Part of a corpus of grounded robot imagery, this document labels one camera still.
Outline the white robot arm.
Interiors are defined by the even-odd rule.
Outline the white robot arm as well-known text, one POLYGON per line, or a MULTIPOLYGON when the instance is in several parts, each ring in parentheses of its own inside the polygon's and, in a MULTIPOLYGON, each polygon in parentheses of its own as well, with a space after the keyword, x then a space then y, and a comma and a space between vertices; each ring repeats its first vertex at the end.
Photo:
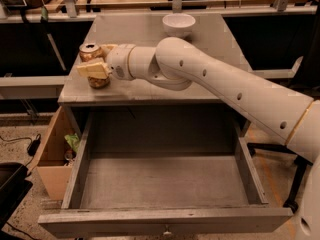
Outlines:
POLYGON ((82 77, 143 79, 180 91, 196 83, 313 164, 302 197, 295 240, 319 240, 320 103, 167 37, 155 47, 108 44, 101 57, 77 65, 82 77))

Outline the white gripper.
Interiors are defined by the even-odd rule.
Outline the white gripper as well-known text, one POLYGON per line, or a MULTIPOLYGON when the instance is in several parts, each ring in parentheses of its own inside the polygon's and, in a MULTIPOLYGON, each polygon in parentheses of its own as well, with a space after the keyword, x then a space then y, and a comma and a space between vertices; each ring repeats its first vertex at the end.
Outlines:
POLYGON ((101 49, 104 56, 107 57, 107 63, 103 58, 81 62, 76 66, 77 72, 82 77, 107 79, 110 69, 112 75, 117 79, 132 81, 134 77, 129 70, 129 56, 134 48, 134 44, 120 44, 118 46, 117 44, 102 44, 101 49))

